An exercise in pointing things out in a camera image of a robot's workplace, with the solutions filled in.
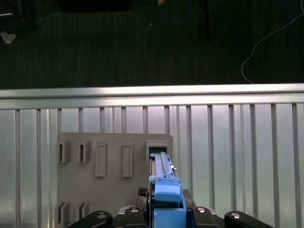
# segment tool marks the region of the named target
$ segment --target gray plastic holder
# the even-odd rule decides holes
[[[96,210],[115,216],[148,187],[150,152],[171,157],[169,134],[62,133],[57,142],[57,228]]]

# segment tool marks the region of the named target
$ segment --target white object on floor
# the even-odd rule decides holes
[[[10,44],[16,38],[15,34],[8,34],[6,31],[1,32],[0,36],[6,44]]]

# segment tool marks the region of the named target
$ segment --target rectangular slot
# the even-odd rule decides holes
[[[90,161],[91,142],[77,143],[77,163],[88,163]]]
[[[70,222],[70,204],[65,202],[61,207],[60,224],[61,227],[66,227]]]
[[[61,212],[62,212],[62,206],[64,205],[64,202],[60,202],[60,204],[58,206],[56,206],[56,218],[55,218],[55,222],[57,225],[61,224],[62,222],[62,216],[61,216]]]
[[[149,152],[150,153],[161,153],[161,152],[167,153],[167,147],[150,147]]]
[[[80,145],[80,163],[84,162],[84,146]]]
[[[150,162],[150,153],[166,152],[170,154],[170,144],[167,140],[146,140],[146,165]]]
[[[84,206],[84,202],[81,202],[76,208],[76,221],[79,221],[83,218],[82,207]]]
[[[106,154],[107,144],[97,143],[95,153],[95,176],[105,177],[106,176]]]
[[[62,162],[62,144],[59,144],[59,162]]]
[[[123,177],[133,176],[133,143],[123,145]]]
[[[58,208],[58,211],[57,211],[57,224],[60,224],[61,223],[61,207]]]
[[[71,142],[57,142],[57,149],[56,149],[56,161],[65,163],[71,160],[71,151],[70,151],[70,144]]]
[[[81,208],[81,215],[82,215],[82,219],[89,215],[90,212],[90,207],[89,207],[89,203],[84,203],[83,207]]]

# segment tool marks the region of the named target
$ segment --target metal bar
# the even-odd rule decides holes
[[[58,134],[62,133],[62,110],[58,109],[57,110],[57,130]]]
[[[21,225],[21,189],[20,189],[20,110],[15,112],[15,147],[16,147],[16,228]]]
[[[0,109],[89,108],[160,105],[289,104],[304,101],[304,93],[162,95],[122,97],[79,97],[43,99],[0,99]]]
[[[302,93],[304,84],[254,84],[254,85],[180,85],[180,86],[141,86],[109,88],[59,88],[59,89],[20,89],[1,90],[0,99],[19,98],[71,98],[109,97],[136,95],[217,95],[217,94],[276,94]]]
[[[277,122],[276,122],[276,106],[275,106],[275,104],[271,105],[271,128],[272,128],[272,153],[273,153],[273,177],[274,177],[275,227],[280,228],[280,200],[279,200],[278,151],[277,151]]]
[[[148,133],[148,107],[142,107],[142,132]]]
[[[170,110],[169,107],[166,106],[164,108],[164,114],[165,114],[165,133],[169,134],[170,133]]]
[[[122,112],[122,133],[127,133],[126,108],[121,108]]]
[[[186,126],[187,126],[187,152],[189,154],[189,158],[188,158],[188,175],[189,175],[189,186],[188,190],[191,193],[191,195],[193,195],[193,169],[195,169],[195,167],[192,166],[192,143],[191,143],[191,139],[192,139],[192,128],[191,128],[191,107],[190,106],[186,106]]]
[[[0,14],[0,17],[7,17],[7,16],[12,16],[12,13],[2,13]]]
[[[84,132],[84,109],[78,109],[78,131]]]
[[[236,148],[235,148],[235,121],[234,106],[228,107],[229,139],[230,139],[230,166],[231,166],[231,207],[237,209],[237,184],[236,184]]]
[[[257,137],[256,137],[256,108],[250,106],[251,121],[251,146],[252,146],[252,198],[253,198],[253,217],[258,219],[258,195],[257,195]]]
[[[192,197],[197,205],[209,207],[208,107],[191,107]]]
[[[100,120],[99,120],[99,124],[100,124],[100,133],[105,133],[105,109],[104,108],[100,108]]]
[[[213,108],[207,107],[208,119],[208,153],[209,153],[209,194],[210,207],[215,207],[215,193],[214,193],[214,135],[213,135]]]
[[[36,111],[37,227],[42,225],[41,110]]]
[[[300,156],[299,156],[299,129],[298,129],[298,107],[292,104],[293,115],[293,144],[294,144],[294,195],[295,195],[295,217],[296,227],[302,223],[301,181],[300,181]]]

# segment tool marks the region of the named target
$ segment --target black stand leg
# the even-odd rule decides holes
[[[205,24],[206,24],[206,39],[207,41],[211,41],[210,37],[210,20],[209,20],[209,4],[208,0],[202,0],[203,2],[203,8],[205,11]]]
[[[4,0],[4,2],[9,7],[9,10],[18,17],[22,23],[23,29],[25,32],[38,32],[39,27],[32,21],[30,21],[28,18],[24,17],[22,10],[18,9],[16,6],[12,5],[9,1]]]

